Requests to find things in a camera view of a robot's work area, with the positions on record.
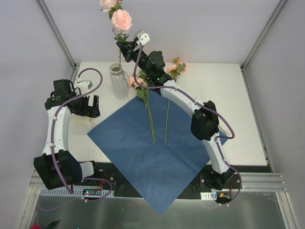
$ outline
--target glass vase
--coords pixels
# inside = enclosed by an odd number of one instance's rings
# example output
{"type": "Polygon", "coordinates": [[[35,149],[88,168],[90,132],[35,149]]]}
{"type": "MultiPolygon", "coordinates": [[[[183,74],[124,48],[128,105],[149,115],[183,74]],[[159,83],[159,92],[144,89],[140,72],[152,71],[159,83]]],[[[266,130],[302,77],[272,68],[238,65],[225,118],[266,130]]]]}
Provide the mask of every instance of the glass vase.
{"type": "Polygon", "coordinates": [[[124,100],[128,97],[128,76],[123,71],[122,66],[114,63],[110,66],[110,79],[114,91],[114,95],[119,100],[124,100]]]}

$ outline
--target white wall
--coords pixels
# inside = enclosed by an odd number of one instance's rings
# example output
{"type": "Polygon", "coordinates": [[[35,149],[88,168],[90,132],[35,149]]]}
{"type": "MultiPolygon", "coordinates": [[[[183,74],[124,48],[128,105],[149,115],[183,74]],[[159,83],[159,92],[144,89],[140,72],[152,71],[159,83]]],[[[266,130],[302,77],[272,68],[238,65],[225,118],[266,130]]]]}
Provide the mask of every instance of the white wall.
{"type": "MultiPolygon", "coordinates": [[[[116,61],[108,14],[99,0],[45,0],[75,61],[116,61]]],[[[279,0],[124,0],[131,38],[145,29],[147,52],[166,61],[242,64],[279,0]]]]}
{"type": "Polygon", "coordinates": [[[11,229],[45,144],[44,102],[71,68],[34,0],[1,1],[0,31],[0,229],[11,229]]]}
{"type": "Polygon", "coordinates": [[[305,1],[288,1],[246,69],[268,154],[305,228],[305,1]]]}

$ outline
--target tabletop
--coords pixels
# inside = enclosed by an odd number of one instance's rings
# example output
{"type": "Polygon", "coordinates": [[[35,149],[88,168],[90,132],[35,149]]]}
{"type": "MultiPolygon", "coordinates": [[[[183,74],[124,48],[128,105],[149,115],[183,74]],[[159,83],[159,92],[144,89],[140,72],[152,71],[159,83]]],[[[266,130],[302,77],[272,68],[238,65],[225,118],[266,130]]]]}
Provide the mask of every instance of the tabletop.
{"type": "MultiPolygon", "coordinates": [[[[69,151],[78,161],[110,162],[105,154],[88,137],[87,133],[136,96],[129,89],[125,100],[114,96],[109,67],[113,62],[82,62],[79,72],[85,68],[96,68],[103,75],[101,87],[93,95],[100,97],[101,116],[88,118],[73,115],[69,124],[69,151]]],[[[177,83],[190,95],[202,101],[213,101],[217,112],[230,124],[235,138],[224,144],[225,153],[232,165],[265,166],[266,160],[252,113],[247,90],[239,64],[231,63],[187,63],[188,70],[179,76],[177,83]]],[[[131,77],[134,63],[122,63],[124,71],[131,77]]],[[[87,71],[82,79],[91,80],[93,87],[100,81],[95,71],[87,71]]],[[[220,126],[229,133],[220,120],[220,126]]]]}

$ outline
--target cable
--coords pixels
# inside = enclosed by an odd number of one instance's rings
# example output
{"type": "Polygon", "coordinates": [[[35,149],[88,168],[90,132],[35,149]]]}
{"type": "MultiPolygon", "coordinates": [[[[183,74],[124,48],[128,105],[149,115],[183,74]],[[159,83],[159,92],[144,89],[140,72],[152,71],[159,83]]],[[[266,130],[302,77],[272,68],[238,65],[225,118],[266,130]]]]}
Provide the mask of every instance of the cable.
{"type": "Polygon", "coordinates": [[[68,186],[67,182],[65,181],[64,177],[62,176],[61,171],[60,171],[60,169],[59,169],[59,167],[58,167],[58,165],[57,165],[57,162],[56,162],[55,151],[54,151],[54,130],[55,130],[55,123],[56,123],[56,121],[57,121],[57,115],[58,115],[58,113],[60,112],[60,110],[61,110],[65,105],[67,105],[69,102],[72,102],[72,101],[74,101],[74,100],[77,100],[77,99],[79,99],[79,98],[82,98],[82,97],[84,97],[84,96],[87,96],[87,95],[91,94],[92,92],[95,92],[95,91],[100,87],[100,85],[102,84],[102,82],[103,82],[103,76],[102,76],[102,74],[100,73],[100,71],[96,70],[95,68],[86,68],[86,69],[82,70],[82,71],[79,73],[78,78],[81,76],[81,74],[83,74],[85,71],[88,71],[88,70],[96,71],[96,72],[100,75],[101,81],[100,81],[99,85],[97,85],[93,90],[91,90],[91,91],[89,91],[89,92],[87,92],[87,93],[85,93],[85,94],[76,96],[76,97],[74,97],[74,98],[72,98],[72,99],[69,99],[69,100],[67,100],[66,102],[64,102],[64,103],[57,109],[57,111],[56,111],[56,113],[55,113],[55,115],[54,115],[54,119],[53,119],[52,127],[51,127],[51,154],[52,154],[53,164],[54,164],[54,166],[55,166],[55,169],[56,169],[56,171],[57,171],[57,174],[58,174],[58,176],[60,177],[60,179],[61,179],[63,185],[66,187],[66,189],[68,190],[68,192],[69,192],[70,194],[73,194],[73,191],[69,188],[69,186],[68,186]]]}
{"type": "Polygon", "coordinates": [[[135,67],[134,67],[134,71],[133,71],[133,78],[134,78],[134,81],[137,83],[137,85],[139,85],[140,87],[142,88],[148,88],[148,89],[161,89],[161,88],[169,88],[169,89],[174,89],[176,91],[179,91],[180,93],[184,94],[187,98],[189,98],[193,103],[195,103],[196,105],[202,107],[203,109],[217,115],[225,124],[226,126],[229,128],[230,132],[232,133],[232,136],[231,137],[228,137],[228,136],[217,136],[215,138],[215,142],[217,144],[217,147],[218,147],[218,150],[219,150],[219,153],[224,161],[224,163],[229,166],[230,169],[232,169],[235,173],[238,174],[239,176],[239,179],[240,179],[240,186],[239,186],[239,189],[236,193],[236,195],[231,199],[230,202],[232,202],[240,193],[241,189],[242,189],[242,176],[240,175],[240,173],[232,166],[230,165],[225,157],[224,157],[224,154],[223,152],[221,151],[221,148],[220,148],[220,145],[219,145],[219,138],[226,138],[226,139],[233,139],[235,137],[235,133],[233,131],[233,129],[231,128],[231,126],[228,124],[228,122],[224,119],[224,117],[222,117],[219,113],[217,113],[216,111],[212,110],[212,109],[209,109],[207,107],[205,107],[203,104],[200,104],[198,102],[196,102],[188,93],[184,92],[183,90],[179,89],[179,88],[175,88],[175,87],[172,87],[172,86],[154,86],[154,87],[149,87],[149,86],[144,86],[144,85],[141,85],[138,81],[137,81],[137,78],[136,78],[136,72],[137,72],[137,67],[138,67],[138,64],[139,64],[139,61],[140,61],[140,57],[141,57],[141,53],[142,53],[142,49],[143,49],[143,45],[141,42],[139,42],[139,45],[140,45],[140,49],[139,49],[139,53],[138,53],[138,57],[137,57],[137,61],[135,63],[135,67]]]}
{"type": "MultiPolygon", "coordinates": [[[[94,202],[97,202],[97,201],[99,201],[99,200],[102,200],[102,199],[104,199],[106,196],[108,196],[108,195],[111,193],[111,191],[112,191],[112,183],[111,183],[110,181],[108,181],[108,180],[100,179],[100,178],[84,178],[84,180],[100,180],[100,181],[102,181],[102,182],[107,182],[107,183],[110,185],[110,190],[109,190],[109,192],[107,192],[104,196],[102,196],[102,197],[100,197],[100,198],[98,198],[98,199],[95,199],[95,200],[86,199],[85,202],[94,203],[94,202]]],[[[59,209],[59,208],[62,208],[62,207],[64,207],[64,206],[70,204],[71,202],[74,202],[74,201],[77,200],[77,199],[83,199],[83,198],[84,198],[84,197],[82,197],[82,198],[79,198],[79,197],[73,198],[73,199],[70,199],[69,201],[63,203],[62,205],[59,205],[59,206],[57,206],[57,207],[55,207],[55,208],[50,208],[50,209],[45,209],[45,208],[42,208],[42,207],[40,206],[40,202],[41,202],[41,198],[40,198],[40,199],[38,200],[37,207],[38,207],[41,211],[54,211],[54,210],[57,210],[57,209],[59,209]]]]}

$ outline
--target blue mat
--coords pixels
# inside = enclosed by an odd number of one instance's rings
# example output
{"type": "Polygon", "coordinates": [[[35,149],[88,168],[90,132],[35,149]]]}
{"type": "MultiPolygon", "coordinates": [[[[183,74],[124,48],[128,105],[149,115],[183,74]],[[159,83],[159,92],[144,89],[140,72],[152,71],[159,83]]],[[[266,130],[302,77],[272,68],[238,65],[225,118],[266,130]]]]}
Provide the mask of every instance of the blue mat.
{"type": "Polygon", "coordinates": [[[191,133],[191,118],[173,102],[164,143],[168,99],[150,92],[149,103],[156,143],[148,110],[138,97],[93,128],[88,136],[162,215],[210,158],[203,143],[191,133]]]}

